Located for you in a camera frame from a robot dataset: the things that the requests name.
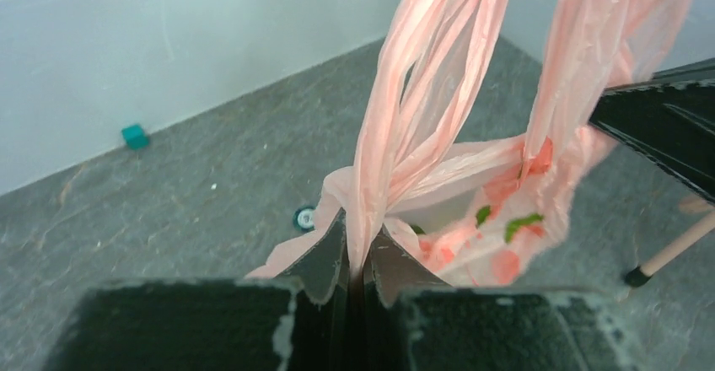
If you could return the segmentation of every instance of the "wall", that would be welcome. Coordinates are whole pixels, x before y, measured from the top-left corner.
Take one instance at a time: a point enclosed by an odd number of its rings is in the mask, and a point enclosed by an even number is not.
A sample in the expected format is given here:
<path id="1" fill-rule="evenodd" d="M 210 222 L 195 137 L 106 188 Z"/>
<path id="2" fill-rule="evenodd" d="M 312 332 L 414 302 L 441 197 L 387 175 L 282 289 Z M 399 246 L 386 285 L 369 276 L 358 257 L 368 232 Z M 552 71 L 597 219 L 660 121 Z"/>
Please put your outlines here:
<path id="1" fill-rule="evenodd" d="M 543 61 L 544 44 L 556 0 L 509 0 L 502 35 Z M 693 0 L 688 19 L 663 68 L 678 67 L 715 56 L 715 0 Z"/>
<path id="2" fill-rule="evenodd" d="M 384 36 L 400 0 L 0 0 L 0 194 Z"/>

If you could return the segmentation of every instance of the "translucent plastic bag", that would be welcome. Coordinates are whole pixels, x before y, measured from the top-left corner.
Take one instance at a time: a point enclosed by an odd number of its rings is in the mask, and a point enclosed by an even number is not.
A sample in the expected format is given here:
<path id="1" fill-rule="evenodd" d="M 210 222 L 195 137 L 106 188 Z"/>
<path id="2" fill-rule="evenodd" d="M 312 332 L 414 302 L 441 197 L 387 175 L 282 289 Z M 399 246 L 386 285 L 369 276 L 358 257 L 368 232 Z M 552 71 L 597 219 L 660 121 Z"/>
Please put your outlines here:
<path id="1" fill-rule="evenodd" d="M 380 52 L 354 165 L 325 178 L 315 231 L 277 246 L 249 277 L 284 270 L 344 207 L 353 274 L 384 225 L 447 282 L 510 283 L 566 238 L 576 185 L 614 146 L 586 126 L 601 92 L 648 80 L 690 3 L 559 0 L 526 133 L 453 144 L 507 0 L 402 0 Z"/>

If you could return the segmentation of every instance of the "marble floor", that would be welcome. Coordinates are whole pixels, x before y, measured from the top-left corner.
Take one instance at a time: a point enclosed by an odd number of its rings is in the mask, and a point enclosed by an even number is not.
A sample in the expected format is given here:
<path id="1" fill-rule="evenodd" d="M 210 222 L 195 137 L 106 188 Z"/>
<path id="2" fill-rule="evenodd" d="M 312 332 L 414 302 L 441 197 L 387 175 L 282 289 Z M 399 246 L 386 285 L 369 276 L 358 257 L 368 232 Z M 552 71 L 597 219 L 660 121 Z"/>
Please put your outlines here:
<path id="1" fill-rule="evenodd" d="M 113 277 L 241 277 L 292 238 L 296 207 L 352 162 L 380 43 L 247 94 L 0 196 L 0 369 L 40 369 L 83 291 Z M 540 65 L 500 40 L 461 141 L 521 133 Z M 569 239 L 519 286 L 580 286 L 612 296 L 647 369 L 715 363 L 715 238 L 648 285 L 621 274 L 696 218 L 684 186 L 618 148 L 579 186 Z"/>

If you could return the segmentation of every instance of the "black object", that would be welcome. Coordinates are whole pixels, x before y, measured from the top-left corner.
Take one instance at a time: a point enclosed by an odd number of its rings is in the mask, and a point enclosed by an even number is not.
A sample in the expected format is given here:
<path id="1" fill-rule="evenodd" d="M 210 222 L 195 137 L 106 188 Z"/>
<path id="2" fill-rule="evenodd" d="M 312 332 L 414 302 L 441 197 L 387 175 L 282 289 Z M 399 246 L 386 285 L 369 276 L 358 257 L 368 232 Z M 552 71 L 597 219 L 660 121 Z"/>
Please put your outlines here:
<path id="1" fill-rule="evenodd" d="M 715 203 L 715 58 L 607 89 L 589 123 Z"/>
<path id="2" fill-rule="evenodd" d="M 642 287 L 643 285 L 646 284 L 650 280 L 651 276 L 647 276 L 643 273 L 641 270 L 641 267 L 638 266 L 634 268 L 633 270 L 630 270 L 624 277 L 623 281 L 626 282 L 626 284 L 630 285 L 631 287 L 638 288 Z"/>
<path id="3" fill-rule="evenodd" d="M 91 291 L 46 370 L 640 369 L 596 293 L 451 288 L 384 230 L 350 282 L 344 218 L 272 280 Z"/>

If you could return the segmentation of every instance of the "blue round object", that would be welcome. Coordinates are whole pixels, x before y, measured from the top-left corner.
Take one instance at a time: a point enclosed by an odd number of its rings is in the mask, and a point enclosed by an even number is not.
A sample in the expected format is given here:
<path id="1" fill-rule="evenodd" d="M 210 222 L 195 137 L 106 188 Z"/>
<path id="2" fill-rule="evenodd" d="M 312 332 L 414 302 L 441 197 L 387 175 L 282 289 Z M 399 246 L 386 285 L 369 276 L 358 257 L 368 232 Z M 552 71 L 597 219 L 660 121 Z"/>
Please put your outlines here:
<path id="1" fill-rule="evenodd" d="M 315 212 L 315 207 L 305 206 L 301 207 L 293 215 L 293 226 L 304 233 L 311 232 L 315 230 L 315 225 L 313 224 L 313 212 Z"/>

